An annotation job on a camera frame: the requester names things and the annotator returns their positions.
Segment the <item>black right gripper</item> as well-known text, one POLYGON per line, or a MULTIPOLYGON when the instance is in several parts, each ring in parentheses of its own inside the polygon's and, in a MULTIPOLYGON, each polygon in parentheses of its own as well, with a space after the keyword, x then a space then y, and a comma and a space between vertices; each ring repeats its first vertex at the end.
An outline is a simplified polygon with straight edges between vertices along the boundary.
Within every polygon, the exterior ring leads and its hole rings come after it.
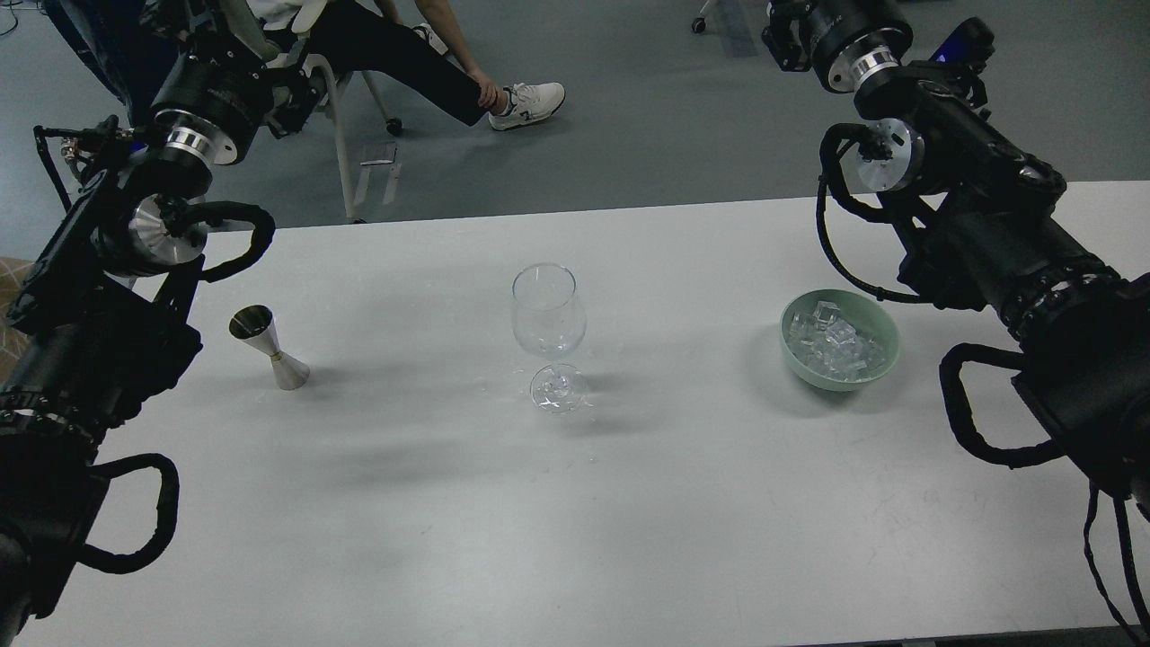
POLYGON ((894 1, 769 1, 767 11, 761 40, 779 69, 813 70, 833 93, 900 66, 915 36, 894 1))

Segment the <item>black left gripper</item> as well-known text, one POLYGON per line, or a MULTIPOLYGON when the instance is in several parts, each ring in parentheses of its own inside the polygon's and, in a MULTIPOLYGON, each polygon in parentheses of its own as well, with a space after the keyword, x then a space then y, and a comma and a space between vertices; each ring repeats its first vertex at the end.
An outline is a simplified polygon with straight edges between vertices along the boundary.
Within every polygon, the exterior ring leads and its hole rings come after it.
POLYGON ((150 29, 176 41, 178 57, 155 102, 170 148, 206 164, 241 163, 259 128, 296 134, 325 95, 308 57, 324 1, 288 1, 282 18, 251 1, 152 1, 150 29))

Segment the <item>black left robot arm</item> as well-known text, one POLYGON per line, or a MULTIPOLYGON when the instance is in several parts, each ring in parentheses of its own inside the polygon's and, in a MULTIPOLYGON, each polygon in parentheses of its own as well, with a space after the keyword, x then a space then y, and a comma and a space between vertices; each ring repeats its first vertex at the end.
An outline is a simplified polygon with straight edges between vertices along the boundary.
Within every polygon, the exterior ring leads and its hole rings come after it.
POLYGON ((172 541, 172 460, 97 454, 201 351, 187 323, 199 284, 250 269, 276 230, 259 206, 204 197, 212 167, 241 163, 270 115, 279 48, 245 1, 153 1, 143 18, 183 37, 152 121, 34 131, 90 159, 5 316, 29 345, 3 382, 3 644, 54 611, 75 567, 136 572, 172 541), (112 479, 141 468, 160 475, 155 532, 130 554, 90 545, 112 479))

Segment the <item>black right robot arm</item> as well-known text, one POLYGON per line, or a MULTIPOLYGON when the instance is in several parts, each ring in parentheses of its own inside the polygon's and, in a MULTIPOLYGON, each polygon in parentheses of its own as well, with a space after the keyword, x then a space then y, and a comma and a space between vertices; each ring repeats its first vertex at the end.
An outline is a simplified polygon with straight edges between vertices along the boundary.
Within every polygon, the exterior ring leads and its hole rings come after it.
POLYGON ((1107 604, 1147 646, 1127 503, 1147 516, 1147 276, 1121 278, 1052 214, 1067 184, 991 128, 981 74, 992 31, 964 21, 927 60, 905 62, 913 32, 894 1, 770 1, 761 32, 784 71, 813 70, 854 98, 860 121, 828 128, 818 149, 818 240, 835 270, 877 300, 940 310, 991 307, 1018 351, 961 342, 938 376, 952 433, 994 465, 1067 457, 1098 500, 1113 500, 1124 578, 1137 615, 1107 604), (969 363, 1010 369, 1046 431, 1022 448, 986 442, 961 382, 969 363))

